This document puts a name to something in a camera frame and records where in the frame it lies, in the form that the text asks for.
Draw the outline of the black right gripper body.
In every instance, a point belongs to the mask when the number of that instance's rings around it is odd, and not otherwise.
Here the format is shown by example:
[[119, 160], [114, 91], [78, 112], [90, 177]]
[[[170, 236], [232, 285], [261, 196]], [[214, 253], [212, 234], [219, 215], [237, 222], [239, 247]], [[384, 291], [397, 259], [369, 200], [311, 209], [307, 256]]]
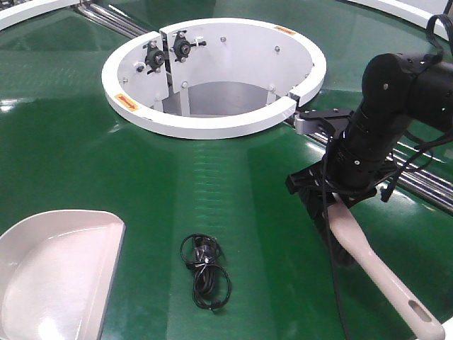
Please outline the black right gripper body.
[[336, 202], [338, 194], [348, 208], [376, 195], [376, 188], [353, 191], [334, 184], [324, 177], [324, 161], [318, 161], [305, 169], [289, 174], [285, 184], [291, 195], [297, 194], [313, 220], [323, 216], [324, 208]]

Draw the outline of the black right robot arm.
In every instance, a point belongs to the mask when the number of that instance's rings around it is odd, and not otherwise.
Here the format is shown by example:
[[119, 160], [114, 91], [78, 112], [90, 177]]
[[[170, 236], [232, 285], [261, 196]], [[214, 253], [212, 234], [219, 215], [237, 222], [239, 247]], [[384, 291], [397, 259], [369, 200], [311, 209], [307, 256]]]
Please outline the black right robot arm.
[[301, 134], [324, 132], [331, 141], [321, 161], [287, 177], [313, 220], [334, 203], [337, 193], [348, 207], [371, 198], [379, 183], [389, 200], [408, 165], [387, 157], [413, 120], [443, 134], [431, 142], [417, 141], [415, 158], [452, 141], [452, 63], [439, 55], [392, 54], [374, 57], [362, 78], [362, 101], [354, 111], [296, 112], [291, 121]]

